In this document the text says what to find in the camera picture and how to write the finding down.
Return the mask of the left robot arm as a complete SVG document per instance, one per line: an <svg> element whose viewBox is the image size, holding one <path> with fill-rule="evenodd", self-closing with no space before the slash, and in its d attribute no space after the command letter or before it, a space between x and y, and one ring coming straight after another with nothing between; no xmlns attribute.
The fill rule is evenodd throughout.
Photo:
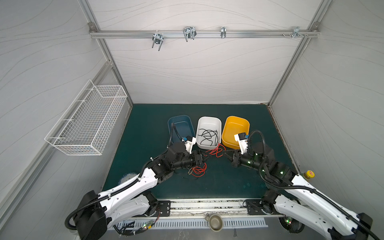
<svg viewBox="0 0 384 240"><path fill-rule="evenodd" d="M146 162L139 174L101 193L86 193L79 206L65 219L65 227L82 240L98 240L124 219L156 212L158 200L151 189L168 180L178 169L200 167L208 157L193 150L196 138L169 142L159 156Z"/></svg>

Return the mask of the yellow cap bottle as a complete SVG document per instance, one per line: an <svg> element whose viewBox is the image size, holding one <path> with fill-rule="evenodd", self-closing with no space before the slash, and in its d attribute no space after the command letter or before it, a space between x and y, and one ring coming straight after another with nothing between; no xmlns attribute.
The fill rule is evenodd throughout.
<svg viewBox="0 0 384 240"><path fill-rule="evenodd" d="M306 179L306 180L311 180L315 177L315 173L313 171L306 171L303 173L303 177Z"/></svg>

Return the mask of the aluminium crossbar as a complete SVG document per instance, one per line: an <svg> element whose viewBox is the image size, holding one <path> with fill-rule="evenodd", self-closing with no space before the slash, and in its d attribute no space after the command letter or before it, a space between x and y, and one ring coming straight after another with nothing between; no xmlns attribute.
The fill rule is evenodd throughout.
<svg viewBox="0 0 384 240"><path fill-rule="evenodd" d="M261 38L316 38L320 35L317 28L301 30L298 27L288 30L231 30L221 27L216 30L199 30L186 27L183 30L155 31L96 31L90 30L93 39L261 39Z"/></svg>

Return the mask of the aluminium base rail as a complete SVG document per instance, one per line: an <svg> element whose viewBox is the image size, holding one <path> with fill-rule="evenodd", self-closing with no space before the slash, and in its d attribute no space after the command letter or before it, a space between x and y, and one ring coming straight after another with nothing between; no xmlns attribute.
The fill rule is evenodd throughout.
<svg viewBox="0 0 384 240"><path fill-rule="evenodd" d="M124 219L137 216L157 216L158 210L162 217L187 218L201 217L208 213L219 214L224 218L242 218L251 216L281 217L276 211L268 214L263 210L260 199L218 198L218 199L157 199L158 203L151 207L147 198L138 198L124 203L117 210L118 216Z"/></svg>

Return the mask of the small metal cup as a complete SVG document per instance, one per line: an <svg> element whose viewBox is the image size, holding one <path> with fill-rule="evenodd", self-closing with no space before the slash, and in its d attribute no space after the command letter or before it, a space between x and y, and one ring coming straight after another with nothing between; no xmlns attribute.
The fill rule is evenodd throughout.
<svg viewBox="0 0 384 240"><path fill-rule="evenodd" d="M224 222L218 214L207 214L205 220L213 232L220 232L224 227Z"/></svg>

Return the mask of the blue plastic bin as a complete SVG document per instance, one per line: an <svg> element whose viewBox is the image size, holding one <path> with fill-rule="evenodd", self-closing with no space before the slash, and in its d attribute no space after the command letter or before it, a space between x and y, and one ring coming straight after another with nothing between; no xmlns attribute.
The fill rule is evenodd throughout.
<svg viewBox="0 0 384 240"><path fill-rule="evenodd" d="M172 144L176 142L181 142L181 138L186 138L187 136L196 136L192 120L187 115L171 117L168 120L168 127L169 132L172 133Z"/></svg>

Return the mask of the yellow plastic bin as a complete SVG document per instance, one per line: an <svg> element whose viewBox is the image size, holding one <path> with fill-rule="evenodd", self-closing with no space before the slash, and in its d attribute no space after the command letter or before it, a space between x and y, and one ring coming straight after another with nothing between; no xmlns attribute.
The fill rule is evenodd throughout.
<svg viewBox="0 0 384 240"><path fill-rule="evenodd" d="M222 145L226 148L239 150L239 143L235 140L235 135L240 133L248 134L250 130L250 123L248 120L229 116L226 119L223 132L222 132Z"/></svg>

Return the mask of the white plastic bin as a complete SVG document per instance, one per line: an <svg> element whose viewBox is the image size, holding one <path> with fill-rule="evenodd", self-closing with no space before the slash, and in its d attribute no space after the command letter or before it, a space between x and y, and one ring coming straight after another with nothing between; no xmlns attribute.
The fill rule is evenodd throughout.
<svg viewBox="0 0 384 240"><path fill-rule="evenodd" d="M203 150L213 150L222 140L222 122L214 117L201 117L196 131L197 145Z"/></svg>

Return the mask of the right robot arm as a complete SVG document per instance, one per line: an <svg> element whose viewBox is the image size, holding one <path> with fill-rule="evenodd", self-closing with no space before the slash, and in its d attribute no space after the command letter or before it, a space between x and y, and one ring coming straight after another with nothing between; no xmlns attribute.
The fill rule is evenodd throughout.
<svg viewBox="0 0 384 240"><path fill-rule="evenodd" d="M255 132L261 137L261 150L252 148L253 134L235 134L240 148L234 153L232 164L258 171L269 188L260 201L265 214L276 212L296 220L327 240L379 238L372 231L373 219L369 215L357 214L336 203L288 165L277 162L267 150L262 132Z"/></svg>

